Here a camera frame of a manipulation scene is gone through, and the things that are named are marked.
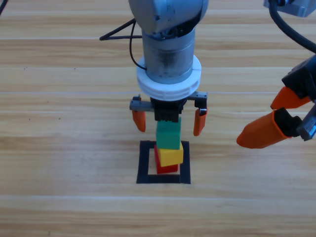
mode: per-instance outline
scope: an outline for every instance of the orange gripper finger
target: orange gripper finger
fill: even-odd
[[[196,118],[194,120],[194,130],[193,130],[193,135],[194,136],[199,136],[205,127],[205,122],[206,122],[206,116],[207,116],[208,110],[206,111],[205,115],[200,115],[199,110],[196,110]]]
[[[261,149],[287,138],[291,137],[285,136],[275,122],[274,110],[248,124],[237,138],[237,143],[242,147]]]
[[[310,101],[311,100],[308,96],[300,99],[293,90],[285,86],[281,89],[281,91],[272,102],[271,108],[273,110],[278,110],[282,107],[286,109],[296,109],[304,104],[307,104]]]
[[[146,131],[146,113],[143,111],[133,111],[133,120],[141,132]]]

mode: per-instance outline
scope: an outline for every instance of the metal cylinder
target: metal cylinder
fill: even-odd
[[[176,84],[192,73],[195,28],[185,36],[156,39],[143,32],[143,48],[147,75],[162,84]]]

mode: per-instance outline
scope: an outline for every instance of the yellow block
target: yellow block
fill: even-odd
[[[183,146],[179,150],[158,149],[160,165],[162,167],[183,163]]]

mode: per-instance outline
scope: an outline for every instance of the red block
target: red block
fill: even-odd
[[[166,174],[166,173],[172,173],[172,172],[178,172],[178,165],[171,165],[171,166],[165,166],[162,167],[160,165],[159,155],[158,155],[158,149],[155,145],[155,161],[156,161],[156,168],[157,168],[157,174]]]

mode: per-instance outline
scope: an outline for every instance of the table surface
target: table surface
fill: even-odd
[[[283,16],[316,40],[315,15]],[[236,144],[311,54],[261,0],[212,0],[197,27],[200,90],[209,92],[200,137],[193,104],[183,113],[192,184],[137,185],[139,141],[155,139],[156,122],[149,114],[140,133],[131,118],[140,90],[128,41],[98,40],[131,18],[126,0],[9,1],[0,17],[0,236],[316,236],[314,141]],[[141,40],[133,51],[139,59]]]

